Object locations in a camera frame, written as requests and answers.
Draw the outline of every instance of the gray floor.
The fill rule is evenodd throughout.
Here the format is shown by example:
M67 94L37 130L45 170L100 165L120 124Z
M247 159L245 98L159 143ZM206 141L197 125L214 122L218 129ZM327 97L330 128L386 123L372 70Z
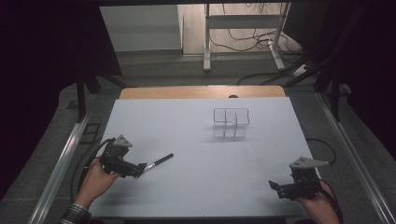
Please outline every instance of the gray floor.
M201 57L146 55L142 58L142 56L134 54L123 54L119 58L123 72L123 77L120 77L120 79L137 87L235 85L239 78L246 75L276 71L275 64L269 54L217 55L213 58L210 73L203 71ZM271 75L249 78L244 80L241 85L257 85L268 77L271 77ZM100 123L98 137L103 134L114 101L120 95L120 89L117 86L104 79L99 79L103 89L98 94L89 120L90 124ZM291 79L291 76L284 77L273 82L273 84L281 84L288 79ZM285 91L291 99L297 118L306 130L306 134L309 137L326 141L337 152L336 163L330 168L319 169L320 174L333 186L344 212L346 224L382 223L318 103L316 94L312 89L314 81L315 77L311 77L292 88L285 89ZM70 86L61 92L60 103L51 124L20 176L0 202L1 223L28 222L77 120L77 110L67 108L70 101L77 99L76 95L75 86ZM340 115L346 131L351 141L356 145L356 149L370 175L387 199L391 211L395 211L396 174L394 170L396 162L356 117L348 106L346 98L341 99ZM93 136L89 134L82 136L83 141L91 141L92 139ZM319 160L329 160L331 158L332 154L320 143L308 142L308 145L314 158ZM70 183L73 171L79 159L89 147L90 145L87 144L78 145L63 183L49 209L45 223L55 223L70 204Z

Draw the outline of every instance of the marker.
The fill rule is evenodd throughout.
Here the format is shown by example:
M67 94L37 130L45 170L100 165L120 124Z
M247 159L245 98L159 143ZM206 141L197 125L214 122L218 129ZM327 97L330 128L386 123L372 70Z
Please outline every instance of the marker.
M171 154L165 156L164 158L162 158L162 159L160 159L160 160L155 161L154 163L152 163L152 164L146 166L146 168L144 169L143 172L147 172L147 171L151 170L151 169L154 168L155 166L159 165L161 162L167 161L167 160L171 159L172 157L173 157L173 153L171 153Z

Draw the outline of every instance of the plaid sleeve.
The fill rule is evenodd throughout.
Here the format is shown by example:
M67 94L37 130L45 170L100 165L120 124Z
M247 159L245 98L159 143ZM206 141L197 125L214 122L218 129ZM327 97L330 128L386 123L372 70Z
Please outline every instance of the plaid sleeve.
M61 217L59 224L85 224L89 219L90 214L87 208L78 203L72 203Z

